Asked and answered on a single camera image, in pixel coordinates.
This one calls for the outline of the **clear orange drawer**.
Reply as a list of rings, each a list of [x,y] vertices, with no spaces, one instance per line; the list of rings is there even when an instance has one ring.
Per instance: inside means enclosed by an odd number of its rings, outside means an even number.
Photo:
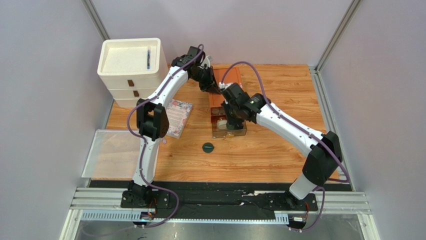
[[[211,128],[212,128],[212,137],[213,138],[232,138],[245,136],[247,134],[247,126],[244,122],[244,128],[239,130],[218,130],[217,121],[218,120],[227,120],[225,115],[214,115],[211,116]]]

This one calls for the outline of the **orange drawer box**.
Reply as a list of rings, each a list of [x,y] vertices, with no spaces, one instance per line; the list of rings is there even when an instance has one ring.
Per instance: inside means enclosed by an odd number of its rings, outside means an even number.
[[[209,107],[210,107],[210,115],[211,116],[224,116],[225,110],[222,106],[222,103],[226,100],[222,95],[222,89],[223,86],[221,81],[228,70],[227,67],[214,67],[213,68],[213,74],[217,83],[217,86],[219,87],[219,93],[210,93],[209,94]],[[226,77],[224,79],[224,85],[237,83],[241,88],[243,88],[242,84],[242,77],[240,68],[238,66],[232,67],[226,74]]]

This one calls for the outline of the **dark green round lid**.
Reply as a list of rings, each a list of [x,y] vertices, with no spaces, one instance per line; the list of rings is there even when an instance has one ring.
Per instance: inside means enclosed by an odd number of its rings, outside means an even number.
[[[205,153],[211,153],[215,149],[214,145],[211,142],[206,142],[202,145],[202,150]]]

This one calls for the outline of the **gold mirrored jar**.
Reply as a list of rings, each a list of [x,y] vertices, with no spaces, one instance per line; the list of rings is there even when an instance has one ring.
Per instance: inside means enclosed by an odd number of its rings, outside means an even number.
[[[225,131],[227,129],[228,121],[226,119],[220,119],[216,122],[216,127],[220,131]]]

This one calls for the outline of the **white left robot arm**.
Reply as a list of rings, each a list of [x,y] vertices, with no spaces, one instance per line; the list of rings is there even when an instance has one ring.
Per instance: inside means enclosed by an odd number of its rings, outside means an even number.
[[[191,46],[187,54],[175,58],[165,79],[147,99],[139,99],[131,110],[136,114],[140,139],[139,161],[127,190],[122,193],[122,208],[147,208],[154,203],[154,180],[160,143],[169,130],[166,108],[178,90],[189,80],[198,82],[202,92],[220,94],[204,45]]]

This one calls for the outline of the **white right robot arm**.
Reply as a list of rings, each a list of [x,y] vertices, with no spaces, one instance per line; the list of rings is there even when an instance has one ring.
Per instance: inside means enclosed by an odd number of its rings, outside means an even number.
[[[244,121],[258,124],[278,134],[306,156],[302,173],[287,193],[293,202],[304,200],[310,192],[324,186],[335,170],[343,166],[336,133],[329,131],[324,134],[302,124],[262,94],[249,96],[237,83],[220,83],[219,88],[230,126]]]

